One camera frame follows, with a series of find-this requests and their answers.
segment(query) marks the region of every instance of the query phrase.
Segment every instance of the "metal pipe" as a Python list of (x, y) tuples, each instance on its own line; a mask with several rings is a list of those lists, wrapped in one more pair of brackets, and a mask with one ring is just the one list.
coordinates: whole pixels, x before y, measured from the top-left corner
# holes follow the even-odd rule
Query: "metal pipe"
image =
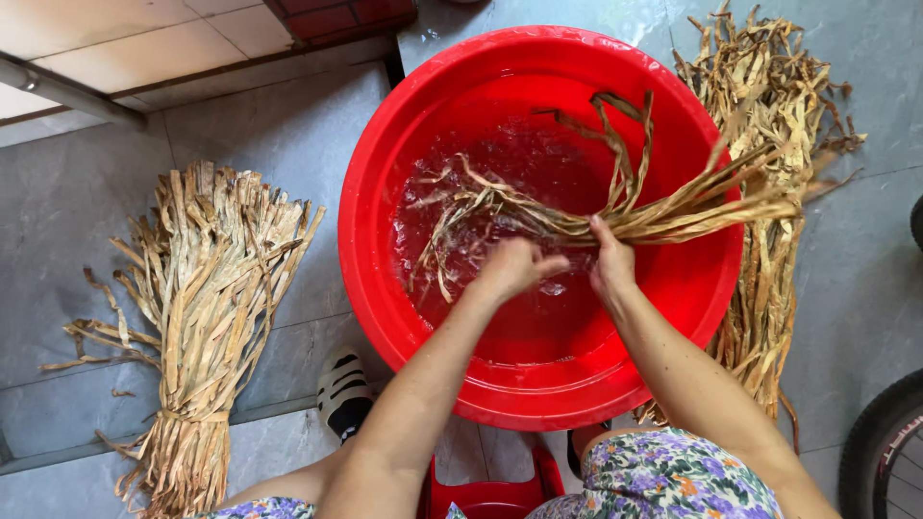
[(100, 119), (112, 123), (133, 127), (138, 130), (144, 129), (148, 125), (148, 118), (141, 112), (86, 93), (7, 59), (0, 59), (0, 83), (5, 83), (21, 91), (34, 93), (80, 112), (96, 115)]

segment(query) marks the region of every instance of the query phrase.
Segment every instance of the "red brick wall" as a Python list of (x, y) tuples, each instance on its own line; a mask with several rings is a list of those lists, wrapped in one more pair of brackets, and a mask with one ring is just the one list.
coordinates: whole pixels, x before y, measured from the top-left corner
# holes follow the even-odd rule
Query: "red brick wall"
[(416, 18), (414, 0), (265, 0), (307, 45), (356, 40)]

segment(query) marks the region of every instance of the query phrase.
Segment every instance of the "woman's right hand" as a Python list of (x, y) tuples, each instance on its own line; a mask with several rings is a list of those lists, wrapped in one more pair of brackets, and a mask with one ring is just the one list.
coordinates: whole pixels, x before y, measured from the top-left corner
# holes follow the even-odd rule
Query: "woman's right hand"
[(614, 319), (622, 299), (638, 290), (634, 249), (618, 241), (597, 215), (590, 218), (590, 231), (599, 240), (599, 259), (590, 271), (590, 286)]

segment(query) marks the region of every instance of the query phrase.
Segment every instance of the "red plastic stool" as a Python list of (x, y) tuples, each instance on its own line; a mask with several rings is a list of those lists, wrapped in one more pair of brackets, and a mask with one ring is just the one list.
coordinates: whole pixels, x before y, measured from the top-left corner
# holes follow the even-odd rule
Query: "red plastic stool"
[(524, 483), (485, 481), (449, 487), (436, 481), (436, 456), (420, 495), (420, 519), (444, 519), (454, 502), (468, 519), (522, 519), (540, 504), (564, 495), (555, 458), (542, 448), (532, 449), (535, 477)]

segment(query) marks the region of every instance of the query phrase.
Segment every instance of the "woman's left hand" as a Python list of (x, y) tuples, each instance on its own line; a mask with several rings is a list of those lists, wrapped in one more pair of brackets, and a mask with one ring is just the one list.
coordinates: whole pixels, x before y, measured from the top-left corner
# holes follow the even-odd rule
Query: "woman's left hand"
[(542, 249), (525, 238), (505, 239), (490, 251), (466, 291), (476, 290), (501, 305), (543, 278), (569, 268), (567, 258), (561, 255), (545, 258)]

